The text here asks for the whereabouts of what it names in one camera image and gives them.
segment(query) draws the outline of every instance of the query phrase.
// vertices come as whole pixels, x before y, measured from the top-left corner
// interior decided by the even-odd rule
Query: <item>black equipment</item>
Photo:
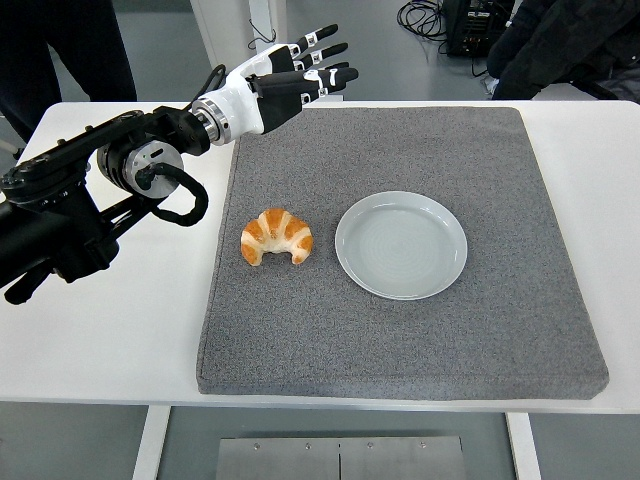
[[[447,55],[486,57],[507,28],[515,0],[444,0]]]

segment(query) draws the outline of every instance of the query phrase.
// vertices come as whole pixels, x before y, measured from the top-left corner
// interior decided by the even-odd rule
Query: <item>white table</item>
[[[340,102],[316,108],[442,105],[498,104]],[[210,196],[199,224],[182,228],[149,216],[121,237],[120,253],[108,270],[71,285],[50,277],[25,305],[0,302],[0,400],[640,413],[640,106],[544,101],[499,105],[522,114],[610,370],[609,385],[594,399],[432,402],[201,395],[196,352],[231,162],[232,146],[227,145],[198,158],[185,156],[187,171]],[[58,138],[77,135],[85,125],[155,106],[56,105],[23,158],[51,148]],[[124,198],[95,168],[95,159],[92,163],[88,186],[98,207]],[[186,212],[192,198],[178,191],[163,205]]]

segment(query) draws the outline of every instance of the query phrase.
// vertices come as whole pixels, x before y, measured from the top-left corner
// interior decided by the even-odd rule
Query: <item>black pants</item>
[[[53,47],[91,101],[135,101],[111,0],[0,0],[0,111],[25,142],[61,102]]]

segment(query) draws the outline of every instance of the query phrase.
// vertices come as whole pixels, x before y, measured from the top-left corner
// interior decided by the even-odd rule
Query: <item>table leg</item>
[[[541,480],[528,413],[506,413],[511,453],[518,480]]]
[[[167,432],[171,407],[149,405],[144,423],[133,480],[155,480],[160,466],[164,437]]]

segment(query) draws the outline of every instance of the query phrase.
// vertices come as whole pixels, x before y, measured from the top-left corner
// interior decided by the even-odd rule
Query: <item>white robotic hand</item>
[[[347,49],[342,43],[313,51],[309,47],[338,30],[337,25],[316,30],[294,44],[276,44],[235,68],[224,87],[203,94],[191,113],[205,126],[214,145],[229,143],[244,133],[274,130],[302,111],[302,106],[342,90],[358,77],[348,63],[309,69]]]

